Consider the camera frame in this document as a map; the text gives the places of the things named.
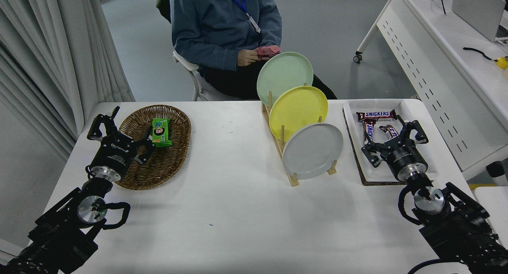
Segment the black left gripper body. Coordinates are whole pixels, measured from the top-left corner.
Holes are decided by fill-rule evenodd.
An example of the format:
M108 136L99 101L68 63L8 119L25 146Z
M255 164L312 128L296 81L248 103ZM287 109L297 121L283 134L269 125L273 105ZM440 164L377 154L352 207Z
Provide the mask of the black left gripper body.
M100 167L105 167L114 170L119 175L125 175L132 159L137 155L133 143L131 137L119 132L105 136L91 162L91 171L98 171Z

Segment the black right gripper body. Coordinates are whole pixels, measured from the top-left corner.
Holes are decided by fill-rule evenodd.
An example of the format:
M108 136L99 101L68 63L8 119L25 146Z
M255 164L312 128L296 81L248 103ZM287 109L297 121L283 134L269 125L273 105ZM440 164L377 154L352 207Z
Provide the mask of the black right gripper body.
M392 173L426 173L428 164L415 146L388 145L385 162Z

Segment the person's right hand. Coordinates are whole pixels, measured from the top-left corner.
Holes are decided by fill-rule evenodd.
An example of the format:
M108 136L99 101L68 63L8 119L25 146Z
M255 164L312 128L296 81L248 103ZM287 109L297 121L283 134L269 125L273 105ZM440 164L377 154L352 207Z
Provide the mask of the person's right hand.
M258 61L259 55L255 50L240 50L237 54L237 66L246 67Z

